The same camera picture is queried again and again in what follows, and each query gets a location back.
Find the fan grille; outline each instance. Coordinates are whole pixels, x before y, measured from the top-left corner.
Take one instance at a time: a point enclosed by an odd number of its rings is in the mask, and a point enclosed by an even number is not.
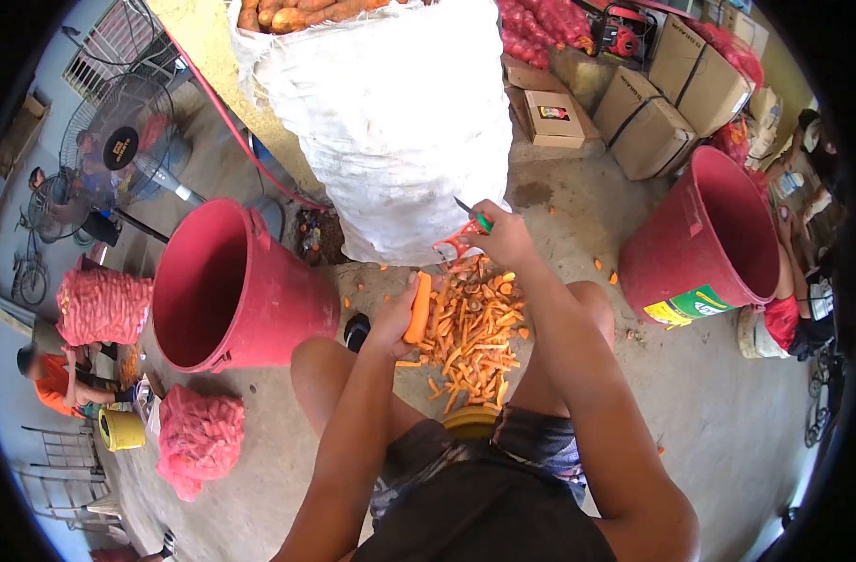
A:
[[[101,99],[85,96],[75,110],[59,158],[60,167],[75,178],[74,197],[109,210],[154,191],[146,188],[175,129],[171,97],[160,84],[121,74],[103,91]]]

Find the pile of carrot peels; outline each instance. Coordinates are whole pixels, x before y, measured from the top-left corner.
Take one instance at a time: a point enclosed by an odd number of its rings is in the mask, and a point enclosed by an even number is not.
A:
[[[440,374],[448,380],[438,386],[429,377],[434,394],[428,399],[448,393],[445,414],[457,407],[463,393],[458,407],[500,410],[509,389],[506,373],[521,366],[509,340],[516,335],[528,338],[528,329],[519,325],[525,319],[525,301],[514,273],[495,275],[491,269],[486,256],[450,266],[442,287],[431,295],[431,321],[422,342],[416,343],[419,361],[397,362],[398,367],[442,367]]]

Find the box strap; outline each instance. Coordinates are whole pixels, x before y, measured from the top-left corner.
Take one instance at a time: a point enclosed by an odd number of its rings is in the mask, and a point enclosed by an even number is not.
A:
[[[683,152],[684,148],[687,147],[687,143],[689,143],[689,142],[691,142],[691,136],[689,134],[687,134],[687,131],[685,130],[684,131],[684,144],[682,144],[680,148],[678,148],[677,150],[674,151],[674,154],[671,155],[671,158],[668,159],[668,162],[662,164],[662,167],[659,168],[658,172],[653,174],[653,177],[656,177],[657,175],[664,172],[668,168],[668,166],[671,165],[671,161],[674,160],[678,154]]]
[[[708,43],[703,43],[703,48],[700,49],[700,53],[697,55],[697,60],[693,63],[691,73],[687,74],[687,80],[684,82],[684,85],[681,88],[681,94],[679,94],[678,97],[674,100],[675,109],[677,109],[681,105],[681,100],[684,99],[684,95],[687,94],[687,88],[690,87],[691,82],[693,81],[693,76],[697,75],[697,68],[700,67],[700,62],[702,62],[703,55],[706,53],[707,48]]]
[[[618,130],[616,130],[615,134],[612,135],[612,138],[606,144],[606,148],[612,148],[612,145],[614,145],[615,141],[618,140],[618,137],[621,136],[621,132],[625,130],[625,127],[627,127],[628,123],[630,123],[637,116],[637,113],[639,113],[644,107],[646,107],[647,104],[652,100],[659,99],[665,99],[665,96],[649,96],[639,106],[637,106],[637,108],[633,110],[630,115],[627,116],[624,122],[622,122],[621,125],[618,126]]]

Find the black shorts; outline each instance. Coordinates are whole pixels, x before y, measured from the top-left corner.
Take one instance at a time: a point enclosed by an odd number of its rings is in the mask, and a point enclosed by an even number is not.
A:
[[[488,440],[457,440],[439,421],[426,419],[388,445],[369,505],[374,528],[409,490],[451,464],[488,454],[501,454],[566,482],[578,505],[583,503],[587,481],[571,420],[507,405]]]

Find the hose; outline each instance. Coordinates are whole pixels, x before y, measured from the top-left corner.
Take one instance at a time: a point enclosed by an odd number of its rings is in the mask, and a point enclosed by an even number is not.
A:
[[[275,186],[279,190],[281,190],[283,193],[285,193],[287,195],[287,197],[289,197],[290,199],[297,201],[300,204],[305,205],[306,207],[315,208],[317,210],[320,210],[321,212],[328,210],[328,208],[325,207],[324,205],[320,205],[319,203],[315,203],[315,202],[312,202],[310,200],[304,199],[304,198],[300,197],[299,195],[297,195],[296,193],[287,189],[286,186],[281,184],[275,178],[275,176],[272,175],[266,169],[266,167],[264,165],[262,165],[260,160],[258,158],[256,158],[256,155],[254,155],[254,153],[250,150],[250,147],[248,147],[247,143],[243,140],[243,137],[241,136],[241,131],[237,130],[237,127],[234,127],[234,124],[231,122],[231,118],[228,117],[228,112],[224,109],[224,106],[222,105],[222,101],[218,99],[218,96],[216,96],[216,92],[212,89],[212,86],[209,85],[209,82],[207,82],[207,79],[203,77],[203,75],[200,73],[199,70],[197,70],[197,66],[194,65],[192,60],[190,60],[190,57],[187,56],[187,53],[181,48],[181,46],[178,44],[178,42],[175,40],[175,38],[171,36],[171,33],[169,33],[169,30],[165,29],[165,26],[163,26],[163,30],[165,31],[166,35],[169,36],[169,39],[171,39],[171,42],[174,43],[175,48],[178,50],[178,52],[181,54],[181,57],[187,63],[187,68],[189,68],[190,72],[192,72],[194,74],[194,76],[197,78],[197,81],[203,87],[203,91],[206,92],[206,95],[209,96],[209,100],[216,107],[218,114],[222,116],[222,119],[224,120],[224,124],[227,125],[228,129],[231,130],[231,134],[237,140],[237,143],[239,145],[241,145],[241,148],[243,148],[243,152],[245,152],[247,157],[250,158],[250,161],[253,162],[254,164],[256,164],[256,167],[259,168],[259,170],[263,174],[265,174],[265,176],[267,178],[269,178],[269,180],[273,184],[275,184]]]

